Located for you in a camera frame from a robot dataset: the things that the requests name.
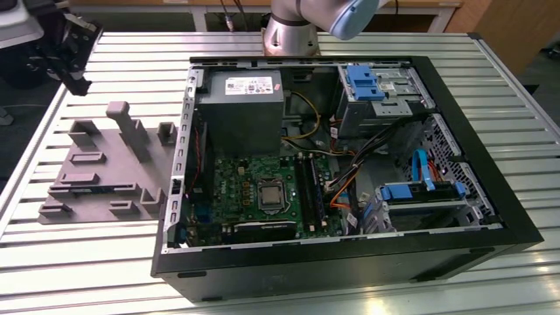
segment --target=yellow wire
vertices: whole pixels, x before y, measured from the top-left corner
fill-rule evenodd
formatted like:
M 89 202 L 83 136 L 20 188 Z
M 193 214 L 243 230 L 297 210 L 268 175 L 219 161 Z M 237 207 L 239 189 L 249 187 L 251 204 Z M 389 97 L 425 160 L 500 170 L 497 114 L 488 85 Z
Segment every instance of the yellow wire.
M 284 140 L 296 140 L 296 139 L 305 139 L 308 136 L 311 136 L 312 134 L 315 134 L 320 128 L 320 124 L 321 124 L 321 115 L 319 114 L 317 108 L 315 107 L 312 101 L 300 93 L 300 92 L 295 92 L 292 91 L 292 94 L 297 95 L 299 97 L 301 97 L 301 99 L 305 101 L 305 103 L 308 103 L 309 107 L 313 109 L 315 115 L 317 117 L 317 122 L 315 124 L 315 128 L 313 130 L 311 130 L 305 135 L 299 135 L 299 136 L 283 136 L 281 138 Z

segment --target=sticker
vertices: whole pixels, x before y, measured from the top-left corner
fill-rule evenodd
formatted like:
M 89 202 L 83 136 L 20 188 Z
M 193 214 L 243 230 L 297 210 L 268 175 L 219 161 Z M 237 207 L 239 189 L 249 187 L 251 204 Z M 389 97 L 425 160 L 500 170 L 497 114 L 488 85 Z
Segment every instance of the sticker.
M 339 129 L 331 127 L 331 138 L 339 139 Z
M 348 213 L 348 216 L 347 216 L 347 221 L 348 221 L 348 223 L 356 228 L 356 226 L 357 226 L 357 219 L 356 219 L 356 217 L 352 215 L 352 213 Z
M 381 90 L 395 90 L 395 85 L 392 83 L 381 83 Z
M 272 77 L 231 77 L 225 80 L 225 95 L 273 94 Z

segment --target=red wire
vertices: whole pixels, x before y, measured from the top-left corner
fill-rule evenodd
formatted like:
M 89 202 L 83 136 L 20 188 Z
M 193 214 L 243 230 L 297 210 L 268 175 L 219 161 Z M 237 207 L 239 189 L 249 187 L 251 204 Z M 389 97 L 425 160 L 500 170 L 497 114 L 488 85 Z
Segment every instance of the red wire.
M 191 184 L 191 188 L 189 188 L 189 192 L 188 193 L 191 193 L 191 191 L 192 191 L 192 189 L 195 188 L 195 183 L 196 183 L 196 180 L 197 180 L 197 178 L 199 178 L 199 174 L 200 174 L 200 137 L 199 137 L 199 129 L 197 128 L 195 128 L 195 134 L 196 134 L 196 143 L 195 143 L 195 146 L 196 146 L 196 174 L 195 174 L 195 179 L 192 180 L 192 184 Z

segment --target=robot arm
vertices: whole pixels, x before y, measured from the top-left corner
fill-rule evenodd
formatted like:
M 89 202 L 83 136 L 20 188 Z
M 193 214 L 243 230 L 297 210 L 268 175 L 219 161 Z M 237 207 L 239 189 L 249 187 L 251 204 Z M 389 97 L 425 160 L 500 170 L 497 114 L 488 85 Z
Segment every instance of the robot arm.
M 317 52 L 317 27 L 352 39 L 389 0 L 273 0 L 264 34 L 265 53 L 309 56 Z

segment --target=wooden cabinet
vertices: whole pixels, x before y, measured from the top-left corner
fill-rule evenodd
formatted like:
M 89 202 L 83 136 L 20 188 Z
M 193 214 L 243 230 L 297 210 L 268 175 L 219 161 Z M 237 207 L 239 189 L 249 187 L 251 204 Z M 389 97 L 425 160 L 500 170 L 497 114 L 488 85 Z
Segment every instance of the wooden cabinet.
M 476 32 L 515 74 L 521 74 L 560 30 L 559 0 L 465 0 L 445 32 Z

